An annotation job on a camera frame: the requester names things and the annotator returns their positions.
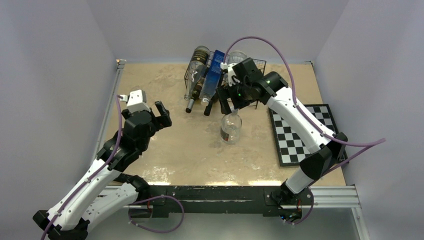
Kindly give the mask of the blue square glass bottle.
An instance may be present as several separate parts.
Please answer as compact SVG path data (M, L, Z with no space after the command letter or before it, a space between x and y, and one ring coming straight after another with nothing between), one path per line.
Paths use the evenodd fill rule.
M221 77L221 63L224 61L225 53L220 50L215 50L199 95L200 103L204 107L208 106L211 98L215 94Z

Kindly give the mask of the dark brown glass bottle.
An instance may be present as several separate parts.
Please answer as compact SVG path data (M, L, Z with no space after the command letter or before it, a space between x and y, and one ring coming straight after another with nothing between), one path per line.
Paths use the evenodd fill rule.
M219 97L218 97L218 96L217 96L217 94L215 93L215 94L213 95L213 97L210 99L210 101L209 101L208 105L206 106L206 108L205 108L205 110L204 110L204 112L203 112L203 115L204 115L204 116L209 116L209 115L211 114L211 110L212 110L213 105L214 105L216 102L218 102L218 101L219 101Z

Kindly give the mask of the clear bottle silver cap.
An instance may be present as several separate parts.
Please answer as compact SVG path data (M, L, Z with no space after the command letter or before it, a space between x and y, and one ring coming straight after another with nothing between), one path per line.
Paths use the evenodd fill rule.
M224 115L220 123L220 137L227 144L235 144L241 135L242 118L238 110Z

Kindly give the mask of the clear bottle white cap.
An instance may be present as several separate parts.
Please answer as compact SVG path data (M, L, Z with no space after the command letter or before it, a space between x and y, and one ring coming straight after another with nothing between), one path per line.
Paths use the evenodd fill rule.
M238 64L247 58L248 56L244 52L235 50L229 54L227 64L232 64L232 63Z

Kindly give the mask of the clear glass bottle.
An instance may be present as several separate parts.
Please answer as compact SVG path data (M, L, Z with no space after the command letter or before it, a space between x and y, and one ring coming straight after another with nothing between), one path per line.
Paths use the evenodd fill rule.
M184 75L186 86L186 92L184 94L185 100L188 101L191 98L195 85L206 69L209 57L210 50L206 46L199 45L195 48Z

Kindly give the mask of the black wire wine rack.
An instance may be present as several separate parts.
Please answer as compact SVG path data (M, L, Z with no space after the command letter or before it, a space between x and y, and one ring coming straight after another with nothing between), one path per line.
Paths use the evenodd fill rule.
M211 64L211 61L212 61L213 56L214 56L214 52L210 52L210 54L209 54L209 59L208 59L207 64L206 64L206 68L205 68L204 72L202 73L202 76L201 76L200 80L199 80L196 84L201 83L201 84L202 84L202 86L203 86L203 84L204 84L204 80L205 80L205 77L206 77L206 75L207 75L207 73L208 73L208 71L209 71L210 64ZM259 59L253 59L253 61L254 61L254 63L256 64L257 68L258 68L258 69L262 72L262 74L263 74L263 73L264 73L264 70L265 70L266 63L267 63L267 62L266 62L265 60L259 60Z

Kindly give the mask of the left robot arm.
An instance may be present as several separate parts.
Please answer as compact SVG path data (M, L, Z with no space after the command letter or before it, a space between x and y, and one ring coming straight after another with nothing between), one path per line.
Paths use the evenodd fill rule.
M99 223L125 205L142 205L151 197L149 184L140 176L130 176L115 192L97 199L104 188L147 150L150 138L163 128L170 127L170 112L161 101L151 108L122 111L119 129L103 148L84 176L55 206L39 210L34 222L44 231L42 238L51 240L84 240Z

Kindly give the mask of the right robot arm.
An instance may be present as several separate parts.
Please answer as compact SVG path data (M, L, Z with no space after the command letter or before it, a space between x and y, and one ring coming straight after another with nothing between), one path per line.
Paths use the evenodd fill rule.
M263 74L248 57L239 63L220 63L228 74L228 83L216 89L225 115L253 102L261 102L277 113L297 133L310 155L300 161L299 169L280 187L280 196L288 204L319 180L343 155L347 136L334 133L321 123L294 96L283 77L275 71Z

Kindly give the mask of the black white chessboard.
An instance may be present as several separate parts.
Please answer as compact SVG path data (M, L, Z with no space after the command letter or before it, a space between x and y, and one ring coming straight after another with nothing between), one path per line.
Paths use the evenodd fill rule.
M306 104L305 107L322 124L339 133L337 124L328 104ZM273 131L276 153L280 167L295 167L300 161L310 155L299 135L275 111L268 109L270 123Z

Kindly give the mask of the black mounting base plate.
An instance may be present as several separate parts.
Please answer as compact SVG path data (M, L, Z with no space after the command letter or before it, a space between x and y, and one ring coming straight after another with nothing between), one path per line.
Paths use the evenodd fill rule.
M152 185L149 193L131 206L149 206L154 218L170 213L193 214L259 214L286 218L313 203L313 194L306 188L296 195L280 186L211 186Z

